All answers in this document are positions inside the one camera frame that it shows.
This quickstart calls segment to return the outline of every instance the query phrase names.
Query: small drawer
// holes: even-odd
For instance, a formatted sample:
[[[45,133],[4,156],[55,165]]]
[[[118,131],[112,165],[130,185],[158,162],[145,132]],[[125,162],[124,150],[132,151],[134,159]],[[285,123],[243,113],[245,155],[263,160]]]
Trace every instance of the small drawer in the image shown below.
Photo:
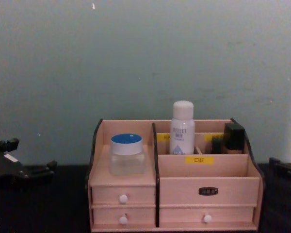
[[[160,204],[233,204],[254,207],[258,202],[258,177],[169,177],[161,178],[160,185]],[[208,187],[217,191],[207,193]]]
[[[93,205],[155,204],[155,187],[94,187]]]
[[[160,222],[252,222],[253,207],[161,208]]]
[[[153,224],[155,222],[155,207],[134,208],[94,208],[95,224],[118,224],[125,226],[130,224]]]

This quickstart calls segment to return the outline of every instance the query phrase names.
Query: white bottle cap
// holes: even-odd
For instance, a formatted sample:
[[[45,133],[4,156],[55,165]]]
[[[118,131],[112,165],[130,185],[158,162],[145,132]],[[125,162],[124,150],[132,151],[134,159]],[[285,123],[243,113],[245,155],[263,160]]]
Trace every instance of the white bottle cap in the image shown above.
[[[178,120],[193,119],[194,105],[185,100],[174,103],[173,118]]]
[[[123,133],[111,138],[111,153],[132,155],[142,152],[142,137],[133,133]]]

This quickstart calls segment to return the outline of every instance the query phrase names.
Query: yellow sticker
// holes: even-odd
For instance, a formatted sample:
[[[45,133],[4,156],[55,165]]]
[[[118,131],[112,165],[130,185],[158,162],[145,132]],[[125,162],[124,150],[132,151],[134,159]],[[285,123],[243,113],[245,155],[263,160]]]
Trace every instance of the yellow sticker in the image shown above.
[[[213,165],[214,158],[213,157],[195,157],[195,156],[188,156],[188,157],[185,157],[185,162],[187,164]]]
[[[169,133],[158,133],[156,135],[157,142],[165,142],[170,140],[170,134]]]
[[[211,142],[211,140],[212,140],[213,137],[223,139],[223,135],[224,135],[224,133],[210,133],[210,134],[206,134],[205,135],[205,141],[206,142]]]

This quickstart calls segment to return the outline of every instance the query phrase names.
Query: black cap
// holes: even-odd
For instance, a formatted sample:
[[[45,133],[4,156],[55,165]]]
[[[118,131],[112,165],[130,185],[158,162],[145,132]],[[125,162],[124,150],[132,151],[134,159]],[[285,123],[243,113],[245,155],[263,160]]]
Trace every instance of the black cap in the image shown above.
[[[229,150],[243,150],[244,127],[235,123],[225,124],[223,141]]]

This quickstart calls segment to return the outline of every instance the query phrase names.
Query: black table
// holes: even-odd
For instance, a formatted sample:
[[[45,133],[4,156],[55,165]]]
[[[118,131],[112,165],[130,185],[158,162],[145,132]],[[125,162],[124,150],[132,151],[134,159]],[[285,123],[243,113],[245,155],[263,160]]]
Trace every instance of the black table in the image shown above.
[[[291,233],[291,182],[266,178],[263,233]],[[89,233],[84,189],[87,166],[59,166],[52,184],[23,192],[0,191],[0,233]]]

